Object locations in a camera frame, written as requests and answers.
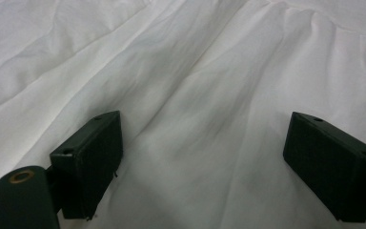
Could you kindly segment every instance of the dark green plastic part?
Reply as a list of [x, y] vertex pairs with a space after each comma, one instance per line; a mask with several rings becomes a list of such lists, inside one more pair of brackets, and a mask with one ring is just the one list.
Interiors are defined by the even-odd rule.
[[120, 113], [91, 119], [50, 154], [66, 219], [91, 219], [123, 156]]
[[284, 158], [336, 219], [366, 220], [366, 144], [320, 118], [293, 113]]
[[29, 166], [0, 179], [0, 229], [58, 229], [46, 170]]

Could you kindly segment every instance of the white sheet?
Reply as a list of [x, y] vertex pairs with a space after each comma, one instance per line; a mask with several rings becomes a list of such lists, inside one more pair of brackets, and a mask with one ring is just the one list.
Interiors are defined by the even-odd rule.
[[0, 1], [0, 177], [114, 110], [119, 178], [63, 228], [366, 228], [282, 158], [292, 111], [366, 143], [366, 1]]

